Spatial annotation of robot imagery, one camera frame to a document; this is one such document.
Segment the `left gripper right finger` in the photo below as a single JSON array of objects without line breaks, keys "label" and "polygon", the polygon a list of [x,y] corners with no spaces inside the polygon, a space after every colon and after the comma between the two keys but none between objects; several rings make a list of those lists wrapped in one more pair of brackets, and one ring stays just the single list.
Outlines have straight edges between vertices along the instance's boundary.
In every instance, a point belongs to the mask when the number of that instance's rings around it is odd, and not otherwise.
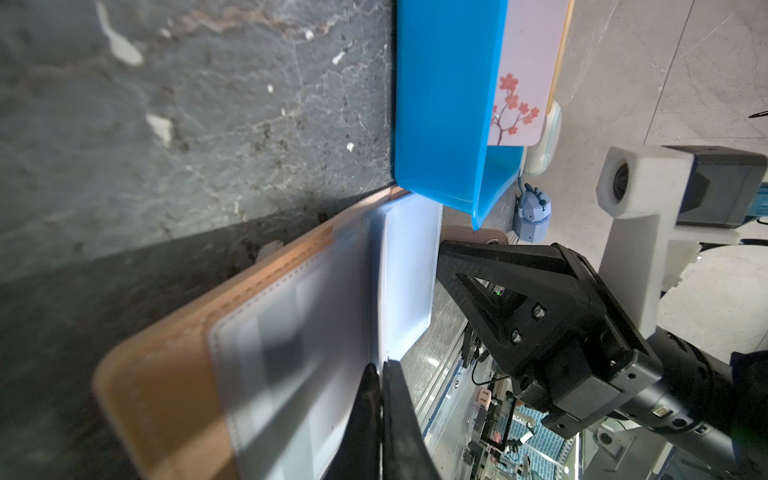
[{"label": "left gripper right finger", "polygon": [[398,361],[383,364],[382,388],[382,478],[439,479]]}]

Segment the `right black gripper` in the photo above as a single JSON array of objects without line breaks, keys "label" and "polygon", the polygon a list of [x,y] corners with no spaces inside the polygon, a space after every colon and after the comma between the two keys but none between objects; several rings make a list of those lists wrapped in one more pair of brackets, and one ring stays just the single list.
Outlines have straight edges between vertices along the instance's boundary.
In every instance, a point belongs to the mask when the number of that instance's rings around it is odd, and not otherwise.
[{"label": "right black gripper", "polygon": [[444,241],[437,279],[515,394],[563,438],[621,414],[723,474],[747,474],[731,366],[662,328],[647,340],[598,294],[584,257],[554,243]]}]

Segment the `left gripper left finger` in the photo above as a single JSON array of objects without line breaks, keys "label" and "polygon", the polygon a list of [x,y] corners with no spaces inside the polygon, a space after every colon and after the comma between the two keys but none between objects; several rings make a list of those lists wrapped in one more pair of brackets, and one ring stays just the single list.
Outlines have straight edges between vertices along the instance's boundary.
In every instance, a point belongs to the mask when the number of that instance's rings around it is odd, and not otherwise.
[{"label": "left gripper left finger", "polygon": [[324,479],[379,479],[382,394],[377,367],[363,370],[342,441]]}]

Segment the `tan leather card holder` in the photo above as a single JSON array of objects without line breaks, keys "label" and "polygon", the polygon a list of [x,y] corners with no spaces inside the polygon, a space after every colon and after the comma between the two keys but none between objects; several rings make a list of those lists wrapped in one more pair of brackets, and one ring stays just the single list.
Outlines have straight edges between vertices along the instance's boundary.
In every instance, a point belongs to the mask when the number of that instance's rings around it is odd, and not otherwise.
[{"label": "tan leather card holder", "polygon": [[508,240],[399,187],[112,349],[94,394],[143,479],[320,479],[365,370],[428,329],[438,246]]}]

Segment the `blue plastic card tray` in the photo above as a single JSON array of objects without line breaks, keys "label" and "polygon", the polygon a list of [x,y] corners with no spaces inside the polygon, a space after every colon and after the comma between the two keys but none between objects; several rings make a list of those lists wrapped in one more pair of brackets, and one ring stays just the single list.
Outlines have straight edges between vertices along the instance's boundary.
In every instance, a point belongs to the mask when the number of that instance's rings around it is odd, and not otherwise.
[{"label": "blue plastic card tray", "polygon": [[487,144],[504,1],[400,1],[396,6],[394,177],[466,213],[479,229],[513,183],[522,150]]}]

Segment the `stack of white cards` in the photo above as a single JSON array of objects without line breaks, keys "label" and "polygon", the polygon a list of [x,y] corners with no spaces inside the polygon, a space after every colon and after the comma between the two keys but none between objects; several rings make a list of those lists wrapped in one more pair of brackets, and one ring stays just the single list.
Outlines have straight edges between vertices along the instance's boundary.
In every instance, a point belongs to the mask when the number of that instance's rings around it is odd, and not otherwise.
[{"label": "stack of white cards", "polygon": [[507,3],[488,145],[539,142],[571,12],[569,0]]}]

